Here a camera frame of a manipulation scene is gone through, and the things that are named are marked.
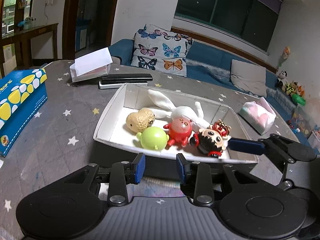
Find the black-haired doll figure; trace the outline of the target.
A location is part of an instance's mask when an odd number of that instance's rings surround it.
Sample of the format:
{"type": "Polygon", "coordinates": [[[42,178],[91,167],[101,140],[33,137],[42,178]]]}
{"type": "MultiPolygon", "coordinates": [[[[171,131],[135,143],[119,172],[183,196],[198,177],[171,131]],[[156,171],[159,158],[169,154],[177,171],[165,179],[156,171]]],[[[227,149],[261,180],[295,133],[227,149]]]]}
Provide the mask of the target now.
{"type": "Polygon", "coordinates": [[[197,133],[194,133],[189,144],[197,148],[200,153],[218,159],[228,146],[228,141],[231,139],[231,129],[231,126],[225,125],[219,119],[208,128],[201,128],[197,133]]]}

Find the green alien toy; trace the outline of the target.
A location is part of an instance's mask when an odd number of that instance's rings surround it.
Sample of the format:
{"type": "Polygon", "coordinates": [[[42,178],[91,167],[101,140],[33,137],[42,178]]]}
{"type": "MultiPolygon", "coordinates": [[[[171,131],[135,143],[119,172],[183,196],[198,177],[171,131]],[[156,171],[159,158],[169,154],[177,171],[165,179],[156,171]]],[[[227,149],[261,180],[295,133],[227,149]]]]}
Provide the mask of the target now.
{"type": "Polygon", "coordinates": [[[169,135],[159,127],[148,127],[143,132],[138,132],[136,138],[142,148],[154,151],[165,149],[169,141],[169,135]]]}

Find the red round robot toy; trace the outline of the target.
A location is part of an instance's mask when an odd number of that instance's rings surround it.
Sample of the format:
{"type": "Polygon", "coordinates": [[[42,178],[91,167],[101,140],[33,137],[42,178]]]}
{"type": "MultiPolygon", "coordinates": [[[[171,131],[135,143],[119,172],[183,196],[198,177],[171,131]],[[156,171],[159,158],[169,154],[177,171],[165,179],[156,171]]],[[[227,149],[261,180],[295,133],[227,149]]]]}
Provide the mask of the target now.
{"type": "Polygon", "coordinates": [[[169,140],[167,147],[178,143],[182,147],[187,146],[191,133],[193,131],[192,121],[186,118],[174,119],[171,123],[163,126],[168,130],[169,140]]]}

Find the tan peanut toy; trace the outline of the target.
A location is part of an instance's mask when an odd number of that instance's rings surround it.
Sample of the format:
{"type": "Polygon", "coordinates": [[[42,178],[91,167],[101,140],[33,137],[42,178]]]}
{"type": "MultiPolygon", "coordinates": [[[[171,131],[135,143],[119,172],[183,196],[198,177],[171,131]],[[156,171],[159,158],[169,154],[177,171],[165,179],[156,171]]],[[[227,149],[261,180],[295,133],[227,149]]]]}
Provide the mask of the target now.
{"type": "Polygon", "coordinates": [[[143,132],[146,128],[153,125],[155,114],[148,108],[142,108],[138,112],[130,113],[126,118],[127,127],[135,132],[143,132]]]}

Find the white plush rabbit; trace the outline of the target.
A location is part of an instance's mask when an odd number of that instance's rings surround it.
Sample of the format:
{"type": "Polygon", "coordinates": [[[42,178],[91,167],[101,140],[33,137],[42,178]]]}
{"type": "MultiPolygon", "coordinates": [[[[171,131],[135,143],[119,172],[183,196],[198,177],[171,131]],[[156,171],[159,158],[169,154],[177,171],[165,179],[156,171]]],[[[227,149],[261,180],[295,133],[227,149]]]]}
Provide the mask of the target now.
{"type": "Polygon", "coordinates": [[[136,98],[136,106],[151,109],[156,119],[186,118],[192,122],[194,131],[208,128],[211,125],[211,121],[204,116],[201,102],[194,96],[160,89],[140,89],[136,98]]]}

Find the grey white storage box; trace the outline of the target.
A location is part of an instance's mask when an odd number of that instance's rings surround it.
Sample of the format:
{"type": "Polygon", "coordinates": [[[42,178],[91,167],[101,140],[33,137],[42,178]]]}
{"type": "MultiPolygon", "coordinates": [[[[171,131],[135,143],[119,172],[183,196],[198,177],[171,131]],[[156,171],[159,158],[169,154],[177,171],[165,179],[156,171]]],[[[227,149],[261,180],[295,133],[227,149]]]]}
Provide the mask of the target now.
{"type": "Polygon", "coordinates": [[[109,101],[95,128],[93,139],[102,144],[147,156],[147,176],[177,178],[176,155],[189,161],[242,165],[251,170],[256,155],[231,150],[231,141],[217,144],[218,157],[201,153],[189,139],[202,128],[217,122],[231,130],[228,138],[249,139],[231,107],[189,94],[126,83],[109,101]]]}

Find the pastel tissue pack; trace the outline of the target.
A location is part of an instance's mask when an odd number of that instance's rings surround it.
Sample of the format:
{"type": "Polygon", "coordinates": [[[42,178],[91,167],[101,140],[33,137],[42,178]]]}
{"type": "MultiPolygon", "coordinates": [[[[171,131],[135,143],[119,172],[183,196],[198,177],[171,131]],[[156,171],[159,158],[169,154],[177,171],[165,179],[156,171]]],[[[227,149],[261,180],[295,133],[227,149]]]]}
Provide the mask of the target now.
{"type": "Polygon", "coordinates": [[[260,135],[272,127],[276,114],[265,98],[246,102],[239,111],[242,116],[260,135]]]}

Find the clear toy storage box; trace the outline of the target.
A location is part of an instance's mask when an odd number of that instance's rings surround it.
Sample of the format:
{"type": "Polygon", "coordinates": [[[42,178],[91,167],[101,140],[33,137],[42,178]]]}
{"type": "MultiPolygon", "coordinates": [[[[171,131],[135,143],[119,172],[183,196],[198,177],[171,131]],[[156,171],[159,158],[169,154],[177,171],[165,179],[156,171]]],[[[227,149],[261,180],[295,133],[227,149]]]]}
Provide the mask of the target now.
{"type": "Polygon", "coordinates": [[[303,106],[295,108],[287,124],[302,144],[309,145],[319,153],[319,126],[304,111],[303,106]]]}

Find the green toy bin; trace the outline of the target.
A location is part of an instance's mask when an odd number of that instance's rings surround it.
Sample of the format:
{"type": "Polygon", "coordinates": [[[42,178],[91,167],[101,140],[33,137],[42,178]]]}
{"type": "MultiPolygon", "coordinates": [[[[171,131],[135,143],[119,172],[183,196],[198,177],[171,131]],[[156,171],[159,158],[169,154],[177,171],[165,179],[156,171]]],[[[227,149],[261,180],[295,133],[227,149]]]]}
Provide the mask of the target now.
{"type": "Polygon", "coordinates": [[[306,105],[306,100],[298,94],[292,94],[291,98],[295,104],[300,104],[302,106],[306,105]]]}

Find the grey cushion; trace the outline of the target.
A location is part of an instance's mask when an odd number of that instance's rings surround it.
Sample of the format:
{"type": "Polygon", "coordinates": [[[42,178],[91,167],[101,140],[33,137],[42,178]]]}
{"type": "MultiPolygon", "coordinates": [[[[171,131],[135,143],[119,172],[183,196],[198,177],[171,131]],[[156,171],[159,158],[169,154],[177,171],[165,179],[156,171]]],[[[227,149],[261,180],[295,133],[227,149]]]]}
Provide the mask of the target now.
{"type": "Polygon", "coordinates": [[[232,84],[240,90],[256,96],[267,96],[264,67],[232,59],[230,79],[232,84]]]}

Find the grey star tablecloth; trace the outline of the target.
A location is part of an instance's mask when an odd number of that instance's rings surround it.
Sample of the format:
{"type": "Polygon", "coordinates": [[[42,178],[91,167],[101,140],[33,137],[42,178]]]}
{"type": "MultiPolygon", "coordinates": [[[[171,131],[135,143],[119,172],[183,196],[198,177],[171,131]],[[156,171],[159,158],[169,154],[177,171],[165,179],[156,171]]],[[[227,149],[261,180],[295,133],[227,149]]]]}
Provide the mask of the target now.
{"type": "MultiPolygon", "coordinates": [[[[1,239],[23,239],[16,220],[16,207],[28,194],[86,166],[89,163],[107,165],[131,160],[135,154],[108,147],[93,140],[98,120],[117,91],[100,90],[97,81],[71,84],[71,61],[48,64],[47,102],[36,112],[16,139],[8,155],[1,157],[1,239]]],[[[151,72],[136,67],[113,65],[111,73],[151,73],[148,85],[222,102],[238,113],[245,102],[256,96],[234,92],[200,79],[151,72]]],[[[281,173],[265,156],[251,172],[275,185],[281,173]]],[[[177,182],[144,177],[139,185],[129,185],[129,197],[182,196],[177,182]]]]}

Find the clear box with paper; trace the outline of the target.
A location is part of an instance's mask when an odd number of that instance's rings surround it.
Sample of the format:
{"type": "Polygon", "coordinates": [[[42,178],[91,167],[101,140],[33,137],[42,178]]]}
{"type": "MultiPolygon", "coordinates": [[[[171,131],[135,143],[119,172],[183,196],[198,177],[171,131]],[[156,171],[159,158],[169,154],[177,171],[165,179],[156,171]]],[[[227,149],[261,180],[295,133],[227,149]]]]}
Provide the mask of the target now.
{"type": "Polygon", "coordinates": [[[112,63],[107,47],[81,56],[69,67],[72,83],[107,75],[112,63]]]}

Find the butterfly print pillow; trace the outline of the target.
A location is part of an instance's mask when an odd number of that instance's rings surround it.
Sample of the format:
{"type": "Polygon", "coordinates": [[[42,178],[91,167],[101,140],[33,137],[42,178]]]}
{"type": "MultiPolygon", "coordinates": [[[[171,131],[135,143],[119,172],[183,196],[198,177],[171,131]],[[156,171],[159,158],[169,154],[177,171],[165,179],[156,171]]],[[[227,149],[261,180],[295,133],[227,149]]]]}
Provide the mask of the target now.
{"type": "Polygon", "coordinates": [[[131,66],[186,77],[193,39],[146,24],[135,33],[131,66]]]}

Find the blue yellow tissue box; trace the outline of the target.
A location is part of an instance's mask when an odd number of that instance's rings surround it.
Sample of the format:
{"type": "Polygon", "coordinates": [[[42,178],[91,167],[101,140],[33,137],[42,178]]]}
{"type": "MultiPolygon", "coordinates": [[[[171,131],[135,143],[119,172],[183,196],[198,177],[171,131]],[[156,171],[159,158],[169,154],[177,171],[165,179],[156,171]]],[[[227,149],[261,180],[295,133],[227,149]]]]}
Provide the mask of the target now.
{"type": "Polygon", "coordinates": [[[46,70],[12,71],[1,79],[1,156],[6,157],[21,131],[47,101],[46,70]]]}

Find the dark wooden door frame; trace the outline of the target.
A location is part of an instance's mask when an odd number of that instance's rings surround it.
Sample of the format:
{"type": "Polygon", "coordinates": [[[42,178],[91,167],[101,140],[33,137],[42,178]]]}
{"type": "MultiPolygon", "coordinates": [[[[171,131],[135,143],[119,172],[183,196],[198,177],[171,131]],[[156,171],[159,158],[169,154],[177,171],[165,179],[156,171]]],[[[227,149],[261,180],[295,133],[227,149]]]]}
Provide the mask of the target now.
{"type": "Polygon", "coordinates": [[[85,48],[100,49],[111,44],[118,0],[65,0],[62,24],[62,58],[73,60],[81,51],[81,31],[86,31],[85,48]]]}

